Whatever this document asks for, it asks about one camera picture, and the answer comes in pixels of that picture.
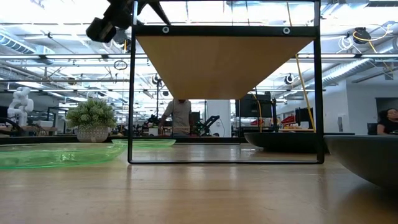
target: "white robot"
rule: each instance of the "white robot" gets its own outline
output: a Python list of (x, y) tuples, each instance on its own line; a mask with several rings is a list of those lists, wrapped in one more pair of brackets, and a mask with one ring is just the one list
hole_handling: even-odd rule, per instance
[(7, 110), (7, 117), (14, 122), (16, 121), (16, 115), (18, 115), (18, 125), (20, 127), (26, 126), (27, 114), (33, 111), (33, 100), (29, 99), (28, 94), (30, 93), (30, 88), (19, 87), (17, 91), (14, 92), (14, 99), (12, 100), (10, 106)]

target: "potted plant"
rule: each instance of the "potted plant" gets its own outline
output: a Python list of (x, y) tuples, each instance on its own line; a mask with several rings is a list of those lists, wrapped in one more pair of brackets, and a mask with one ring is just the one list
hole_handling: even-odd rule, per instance
[(94, 99), (70, 109), (67, 124), (78, 128), (77, 138), (80, 142), (103, 142), (108, 137), (108, 128), (116, 127), (112, 107)]

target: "red object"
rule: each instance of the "red object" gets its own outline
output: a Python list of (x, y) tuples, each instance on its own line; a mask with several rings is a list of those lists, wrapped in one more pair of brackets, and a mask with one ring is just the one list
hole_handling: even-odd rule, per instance
[(281, 122), (282, 124), (287, 124), (287, 123), (294, 123), (295, 122), (295, 118), (294, 116), (288, 116), (287, 118), (283, 119), (283, 121)]
[[(259, 119), (259, 121), (260, 121), (260, 125), (263, 124), (263, 122), (264, 122), (264, 120), (261, 120), (261, 119)], [(255, 120), (255, 121), (250, 122), (250, 125), (259, 125), (259, 122), (258, 122), (258, 120)]]

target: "white column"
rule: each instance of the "white column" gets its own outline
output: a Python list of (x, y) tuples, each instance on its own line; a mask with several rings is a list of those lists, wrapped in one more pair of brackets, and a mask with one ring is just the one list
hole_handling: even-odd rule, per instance
[(218, 133), (220, 137), (231, 137), (231, 103), (229, 100), (207, 100), (206, 118), (220, 116), (211, 127), (211, 134)]

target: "green glass plate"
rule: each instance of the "green glass plate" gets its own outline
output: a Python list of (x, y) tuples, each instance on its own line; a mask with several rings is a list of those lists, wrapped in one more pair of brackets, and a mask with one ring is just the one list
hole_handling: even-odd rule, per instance
[(75, 166), (113, 160), (126, 147), (118, 144), (59, 143), (0, 146), (0, 169)]
[[(116, 145), (127, 146), (127, 139), (114, 139), (112, 142)], [(134, 148), (160, 148), (160, 147), (170, 147), (174, 145), (174, 139), (135, 139), (132, 141), (132, 146)]]

